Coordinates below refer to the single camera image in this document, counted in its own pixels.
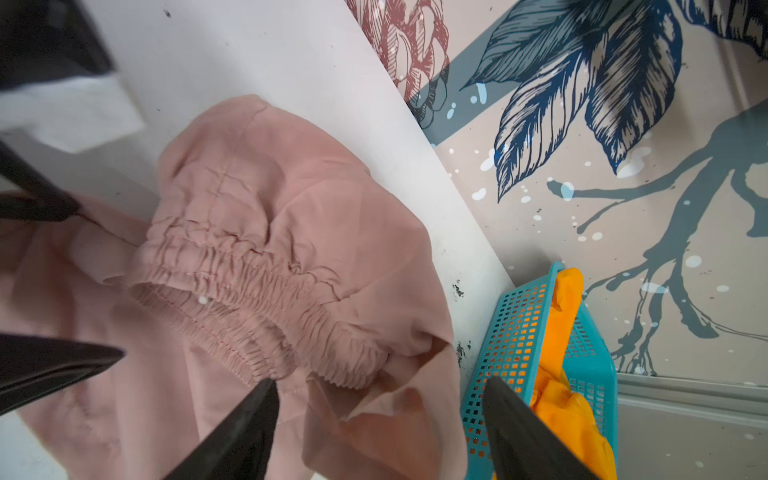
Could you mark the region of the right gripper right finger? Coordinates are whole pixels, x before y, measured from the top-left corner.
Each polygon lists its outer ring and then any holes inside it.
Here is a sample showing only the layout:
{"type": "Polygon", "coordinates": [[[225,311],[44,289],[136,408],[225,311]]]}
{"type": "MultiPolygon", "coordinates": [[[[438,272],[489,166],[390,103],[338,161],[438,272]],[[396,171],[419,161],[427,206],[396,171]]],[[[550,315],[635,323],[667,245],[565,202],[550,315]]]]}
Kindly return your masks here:
{"type": "Polygon", "coordinates": [[[596,477],[498,377],[484,387],[482,412],[498,479],[596,477]]]}

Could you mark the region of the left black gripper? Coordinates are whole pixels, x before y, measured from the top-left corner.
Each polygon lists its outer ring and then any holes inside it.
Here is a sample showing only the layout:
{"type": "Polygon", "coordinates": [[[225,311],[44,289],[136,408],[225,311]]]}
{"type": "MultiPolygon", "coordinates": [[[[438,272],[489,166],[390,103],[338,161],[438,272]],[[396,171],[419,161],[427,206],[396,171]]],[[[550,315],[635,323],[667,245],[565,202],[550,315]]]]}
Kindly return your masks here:
{"type": "MultiPolygon", "coordinates": [[[[1,3],[1,89],[70,77],[105,75],[114,64],[95,23],[79,1],[1,3]]],[[[81,205],[1,143],[1,177],[21,193],[1,194],[1,218],[61,222],[81,205]]]]}

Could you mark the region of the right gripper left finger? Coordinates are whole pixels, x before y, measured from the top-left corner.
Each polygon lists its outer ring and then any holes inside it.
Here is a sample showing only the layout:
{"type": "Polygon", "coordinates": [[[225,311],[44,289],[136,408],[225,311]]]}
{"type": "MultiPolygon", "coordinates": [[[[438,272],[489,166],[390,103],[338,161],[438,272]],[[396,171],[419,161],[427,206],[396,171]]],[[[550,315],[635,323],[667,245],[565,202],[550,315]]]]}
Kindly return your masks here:
{"type": "Polygon", "coordinates": [[[166,480],[263,479],[279,407],[276,382],[261,381],[166,480]]]}

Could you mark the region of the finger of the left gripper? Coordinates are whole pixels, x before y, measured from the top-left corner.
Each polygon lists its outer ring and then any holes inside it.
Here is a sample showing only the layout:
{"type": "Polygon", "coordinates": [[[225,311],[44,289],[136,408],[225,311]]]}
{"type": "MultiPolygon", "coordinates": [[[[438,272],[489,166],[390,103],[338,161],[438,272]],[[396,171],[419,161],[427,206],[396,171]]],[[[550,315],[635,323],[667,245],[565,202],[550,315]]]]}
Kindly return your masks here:
{"type": "Polygon", "coordinates": [[[124,357],[112,346],[3,333],[1,413],[99,375],[124,357]]]}

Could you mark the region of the pink shorts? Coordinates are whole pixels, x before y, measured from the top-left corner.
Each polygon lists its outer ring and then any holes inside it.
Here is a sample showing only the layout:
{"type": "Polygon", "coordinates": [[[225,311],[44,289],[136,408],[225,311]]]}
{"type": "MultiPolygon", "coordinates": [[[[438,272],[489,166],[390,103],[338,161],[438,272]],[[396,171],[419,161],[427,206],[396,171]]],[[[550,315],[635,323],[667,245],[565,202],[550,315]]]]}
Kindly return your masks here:
{"type": "Polygon", "coordinates": [[[270,479],[461,479],[452,321],[427,230],[312,123],[224,101],[164,151],[150,224],[95,201],[1,224],[1,328],[113,345],[20,415],[72,479],[160,479],[262,380],[270,479]]]}

